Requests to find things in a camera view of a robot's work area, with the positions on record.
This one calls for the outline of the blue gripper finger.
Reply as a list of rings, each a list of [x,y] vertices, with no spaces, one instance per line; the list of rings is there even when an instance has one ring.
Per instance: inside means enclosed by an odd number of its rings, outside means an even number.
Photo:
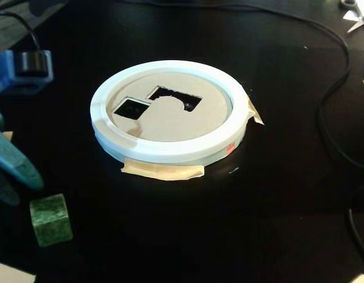
[[[20,199],[18,194],[13,190],[12,186],[0,174],[0,200],[11,206],[18,206]]]

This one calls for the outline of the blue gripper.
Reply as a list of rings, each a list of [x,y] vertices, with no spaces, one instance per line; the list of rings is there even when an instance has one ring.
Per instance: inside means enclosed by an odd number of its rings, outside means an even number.
[[[49,50],[13,51],[0,54],[0,95],[35,95],[54,79]],[[0,113],[0,168],[33,190],[41,190],[44,181],[31,163],[2,132]]]

